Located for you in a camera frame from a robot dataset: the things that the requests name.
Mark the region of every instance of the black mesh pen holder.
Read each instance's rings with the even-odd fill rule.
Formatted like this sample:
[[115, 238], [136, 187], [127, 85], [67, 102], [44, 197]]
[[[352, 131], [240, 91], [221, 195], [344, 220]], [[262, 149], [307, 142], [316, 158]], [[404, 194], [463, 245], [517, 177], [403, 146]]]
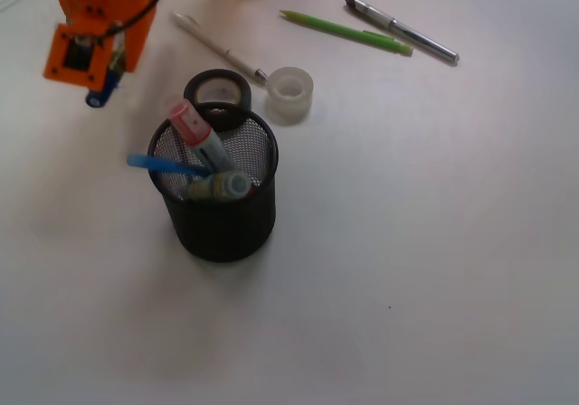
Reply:
[[[218, 133], [231, 158], [252, 179], [247, 197], [234, 202], [192, 201], [186, 187], [195, 176], [149, 172], [163, 195], [176, 234], [191, 254], [212, 262], [247, 258], [269, 238], [275, 223], [275, 172], [278, 145], [265, 122], [233, 104], [199, 104], [210, 124], [217, 118], [235, 118], [239, 127]], [[192, 165], [203, 165], [166, 120], [157, 130], [148, 154]]]

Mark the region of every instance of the green pencil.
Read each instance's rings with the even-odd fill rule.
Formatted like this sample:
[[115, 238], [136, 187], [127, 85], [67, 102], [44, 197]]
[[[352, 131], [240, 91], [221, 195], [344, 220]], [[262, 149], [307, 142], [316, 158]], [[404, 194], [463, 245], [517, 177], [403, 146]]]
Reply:
[[323, 30], [325, 32], [330, 32], [333, 34], [344, 36], [349, 39], [362, 43], [368, 43], [370, 45], [378, 46], [380, 48], [386, 48], [386, 50], [399, 52], [404, 55], [413, 54], [412, 46], [402, 42], [398, 42], [392, 37], [383, 36], [378, 33], [359, 32], [358, 30], [345, 27], [344, 25], [334, 24], [329, 21], [318, 19], [314, 16], [309, 16], [307, 14], [291, 12], [290, 10], [280, 10], [280, 12], [285, 14], [291, 21], [295, 21], [296, 23], [299, 24], [305, 24], [318, 30]]

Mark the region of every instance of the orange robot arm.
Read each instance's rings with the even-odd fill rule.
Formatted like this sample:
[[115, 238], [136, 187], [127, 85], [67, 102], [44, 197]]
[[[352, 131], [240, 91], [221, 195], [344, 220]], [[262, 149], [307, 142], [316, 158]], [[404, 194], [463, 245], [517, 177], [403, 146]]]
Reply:
[[[151, 0], [59, 0], [59, 24], [44, 69], [51, 80], [102, 90], [114, 52], [114, 27], [135, 17]], [[124, 70], [132, 72], [145, 46], [155, 8], [124, 31]]]

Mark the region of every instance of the black cable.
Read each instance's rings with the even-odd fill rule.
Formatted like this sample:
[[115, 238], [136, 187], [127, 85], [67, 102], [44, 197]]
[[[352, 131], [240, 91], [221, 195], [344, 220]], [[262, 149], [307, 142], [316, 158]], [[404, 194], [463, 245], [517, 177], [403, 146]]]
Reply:
[[130, 28], [133, 25], [135, 25], [136, 23], [138, 23], [141, 19], [143, 19], [153, 9], [153, 7], [155, 7], [157, 5], [158, 2], [159, 2], [159, 0], [149, 1], [148, 5], [143, 7], [143, 10], [141, 10], [138, 14], [136, 14], [135, 16], [130, 18], [128, 21], [126, 21], [125, 23], [123, 23], [119, 26], [109, 28], [103, 35], [96, 36], [96, 38], [97, 39], [107, 39], [109, 37], [114, 36], [115, 34], [119, 34], [121, 32], [124, 32], [128, 28]]

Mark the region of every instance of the marker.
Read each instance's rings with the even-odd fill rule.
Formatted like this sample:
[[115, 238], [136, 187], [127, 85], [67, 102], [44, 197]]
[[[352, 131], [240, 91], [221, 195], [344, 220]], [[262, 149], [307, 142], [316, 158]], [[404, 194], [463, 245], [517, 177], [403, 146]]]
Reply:
[[231, 159], [221, 139], [215, 131], [193, 108], [187, 99], [175, 97], [169, 110], [168, 119], [186, 145], [212, 173], [223, 173], [237, 170], [237, 165]]
[[252, 188], [252, 180], [241, 171], [213, 174], [187, 187], [190, 200], [215, 199], [230, 202], [245, 197]]
[[188, 174], [201, 177], [206, 177], [211, 174], [211, 171], [207, 167], [171, 161], [170, 159], [160, 158], [158, 156], [129, 155], [127, 156], [127, 164], [131, 167], [145, 168], [149, 172], [157, 173]]

